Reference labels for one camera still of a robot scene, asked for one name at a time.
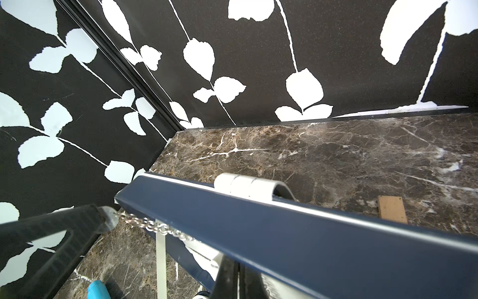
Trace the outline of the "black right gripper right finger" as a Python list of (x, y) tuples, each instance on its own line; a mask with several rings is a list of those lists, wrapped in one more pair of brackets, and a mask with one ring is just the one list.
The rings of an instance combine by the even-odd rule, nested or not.
[(239, 263), (224, 257), (209, 299), (239, 298)]

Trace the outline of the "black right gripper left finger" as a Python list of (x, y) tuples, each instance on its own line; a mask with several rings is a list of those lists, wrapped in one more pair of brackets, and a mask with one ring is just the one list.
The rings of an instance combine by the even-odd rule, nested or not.
[(118, 222), (109, 206), (21, 219), (15, 205), (1, 204), (1, 298), (54, 298), (96, 238)]

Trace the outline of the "small yellow wooden block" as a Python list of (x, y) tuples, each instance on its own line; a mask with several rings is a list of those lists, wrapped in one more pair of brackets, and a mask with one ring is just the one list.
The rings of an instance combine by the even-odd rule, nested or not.
[(381, 219), (408, 224), (403, 199), (398, 196), (379, 196), (378, 213)]

